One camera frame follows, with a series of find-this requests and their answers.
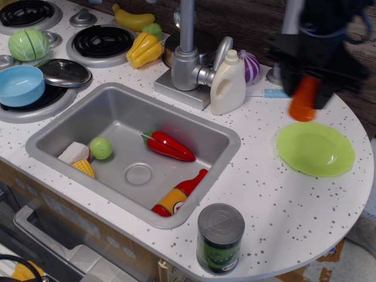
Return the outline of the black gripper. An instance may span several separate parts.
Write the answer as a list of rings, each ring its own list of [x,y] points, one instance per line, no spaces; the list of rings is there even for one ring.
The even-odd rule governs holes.
[[[318,38],[303,33],[266,39],[267,56],[280,65],[282,86],[292,97],[304,75],[315,86],[314,109],[323,109],[335,92],[363,91],[370,71],[344,45],[341,36]]]

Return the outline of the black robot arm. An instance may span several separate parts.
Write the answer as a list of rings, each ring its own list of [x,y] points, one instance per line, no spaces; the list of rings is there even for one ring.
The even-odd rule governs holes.
[[[362,91],[369,70],[347,51],[345,43],[358,44],[347,34],[353,17],[362,17],[366,36],[372,25],[364,9],[373,1],[305,1],[296,35],[267,38],[267,55],[281,67],[282,86],[294,98],[312,96],[310,109],[322,109],[333,93],[343,89]]]

